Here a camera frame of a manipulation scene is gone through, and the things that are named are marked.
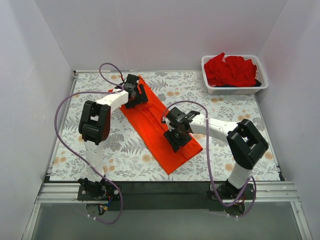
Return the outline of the orange t shirt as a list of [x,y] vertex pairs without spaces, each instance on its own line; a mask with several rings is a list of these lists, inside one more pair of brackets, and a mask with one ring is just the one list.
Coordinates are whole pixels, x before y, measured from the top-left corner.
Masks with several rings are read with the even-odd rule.
[[203,147],[192,137],[186,146],[174,152],[164,136],[168,127],[161,123],[161,117],[165,112],[166,106],[158,99],[141,76],[139,77],[139,83],[145,89],[148,102],[138,104],[129,109],[122,106],[120,110],[142,138],[155,160],[169,175],[199,154]]

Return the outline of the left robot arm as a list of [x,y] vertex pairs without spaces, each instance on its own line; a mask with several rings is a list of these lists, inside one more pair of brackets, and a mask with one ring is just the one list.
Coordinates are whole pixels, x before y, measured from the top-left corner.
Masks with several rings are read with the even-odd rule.
[[84,140],[89,166],[87,174],[78,182],[86,191],[95,192],[97,195],[104,190],[103,149],[111,129],[111,113],[122,106],[131,109],[147,103],[144,83],[140,76],[128,74],[124,83],[105,97],[84,103],[78,130]]

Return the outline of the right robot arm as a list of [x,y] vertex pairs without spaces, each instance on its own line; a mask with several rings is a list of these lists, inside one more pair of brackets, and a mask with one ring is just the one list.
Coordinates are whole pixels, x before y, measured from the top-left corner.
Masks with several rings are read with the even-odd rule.
[[214,188],[213,191],[216,195],[223,194],[235,200],[244,195],[254,166],[269,148],[265,138],[249,119],[223,121],[194,110],[184,113],[174,107],[161,118],[161,122],[168,127],[164,137],[174,152],[190,143],[192,134],[203,134],[229,145],[235,165],[221,188]]

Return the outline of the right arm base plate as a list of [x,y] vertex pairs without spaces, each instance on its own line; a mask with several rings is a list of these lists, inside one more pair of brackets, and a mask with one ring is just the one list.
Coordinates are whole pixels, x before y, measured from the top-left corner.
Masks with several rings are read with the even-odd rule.
[[[216,184],[216,190],[219,195],[219,197],[224,201],[224,200],[231,200],[234,201],[236,197],[238,196],[236,193],[232,192],[231,190],[227,189],[225,184]],[[254,199],[254,192],[255,188],[254,185],[249,183],[241,197],[239,198],[239,201],[241,202],[242,200],[253,200]],[[212,200],[217,200],[217,196],[214,192],[214,188],[212,184],[209,185],[207,194],[210,199]]]

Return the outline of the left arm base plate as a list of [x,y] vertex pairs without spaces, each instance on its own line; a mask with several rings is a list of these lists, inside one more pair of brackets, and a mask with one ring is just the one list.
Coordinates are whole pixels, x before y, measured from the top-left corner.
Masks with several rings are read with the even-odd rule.
[[119,201],[120,194],[112,185],[103,185],[98,187],[80,186],[78,189],[77,200],[78,201]]

